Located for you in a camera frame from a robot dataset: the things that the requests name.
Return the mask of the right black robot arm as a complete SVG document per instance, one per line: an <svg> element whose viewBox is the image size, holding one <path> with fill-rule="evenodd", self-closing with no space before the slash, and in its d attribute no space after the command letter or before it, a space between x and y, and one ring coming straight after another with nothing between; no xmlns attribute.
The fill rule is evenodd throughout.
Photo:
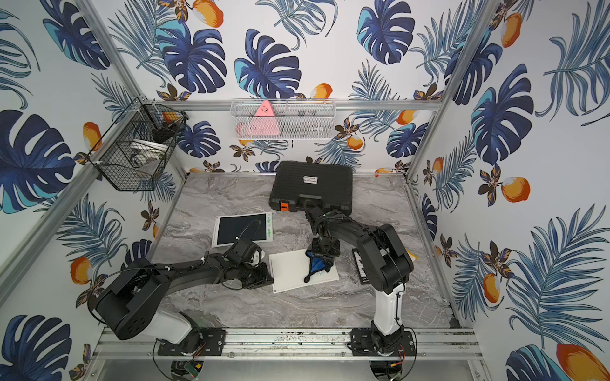
<svg viewBox="0 0 610 381"><path fill-rule="evenodd" d="M358 354L376 352L390 356L400 348L404 333L401 318L403 293L414 270L408 250L389 224L365 225L338 210L323 211L311 200L304 202L304 212L314 238L305 255L309 259L306 284L322 271L329 272L340 256L344 241L359 253L369 284L376 291L376 310L370 335L361 347L350 345Z"/></svg>

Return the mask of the blue grey microfibre cloth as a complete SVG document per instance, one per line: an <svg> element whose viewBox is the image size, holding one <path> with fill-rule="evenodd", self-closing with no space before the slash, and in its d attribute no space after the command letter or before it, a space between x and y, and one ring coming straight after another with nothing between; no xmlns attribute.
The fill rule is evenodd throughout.
<svg viewBox="0 0 610 381"><path fill-rule="evenodd" d="M331 257L314 254L311 249L307 249L305 255L309 259L309 272L303 279L305 284L311 281L312 276L321 271L329 273L335 264Z"/></svg>

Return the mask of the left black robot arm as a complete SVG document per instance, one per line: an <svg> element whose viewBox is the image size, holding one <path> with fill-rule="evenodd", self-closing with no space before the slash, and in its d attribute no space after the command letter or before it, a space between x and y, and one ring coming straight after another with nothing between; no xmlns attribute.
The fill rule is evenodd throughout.
<svg viewBox="0 0 610 381"><path fill-rule="evenodd" d="M260 229L259 222L250 223L227 251L206 252L199 260L173 264L135 260L104 291L90 297L87 309L121 341L145 335L173 344L183 354L195 354L204 346L204 328L184 313L163 311L161 302L202 285L235 281L241 291L273 284L262 249L253 241Z"/></svg>

